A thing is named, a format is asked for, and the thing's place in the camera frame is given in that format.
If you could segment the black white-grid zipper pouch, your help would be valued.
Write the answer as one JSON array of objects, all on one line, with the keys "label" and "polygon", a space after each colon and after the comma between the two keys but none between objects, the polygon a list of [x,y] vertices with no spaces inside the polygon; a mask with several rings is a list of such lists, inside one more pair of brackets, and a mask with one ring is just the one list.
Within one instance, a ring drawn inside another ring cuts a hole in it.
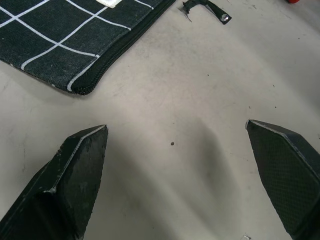
[{"label": "black white-grid zipper pouch", "polygon": [[0,0],[0,61],[87,95],[175,0]]}]

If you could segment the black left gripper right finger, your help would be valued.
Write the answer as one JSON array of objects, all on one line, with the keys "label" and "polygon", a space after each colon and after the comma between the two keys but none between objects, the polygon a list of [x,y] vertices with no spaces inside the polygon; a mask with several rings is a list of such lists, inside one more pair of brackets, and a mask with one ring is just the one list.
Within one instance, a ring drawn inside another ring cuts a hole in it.
[{"label": "black left gripper right finger", "polygon": [[320,240],[320,153],[297,132],[254,119],[245,128],[260,180],[292,240]]}]

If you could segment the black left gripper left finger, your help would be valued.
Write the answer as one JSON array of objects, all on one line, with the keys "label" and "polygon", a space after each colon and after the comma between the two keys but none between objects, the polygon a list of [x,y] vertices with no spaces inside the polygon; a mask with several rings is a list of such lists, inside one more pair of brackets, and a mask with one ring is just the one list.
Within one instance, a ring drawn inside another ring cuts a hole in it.
[{"label": "black left gripper left finger", "polygon": [[0,240],[83,240],[101,185],[107,139],[105,124],[66,138],[0,220]]}]

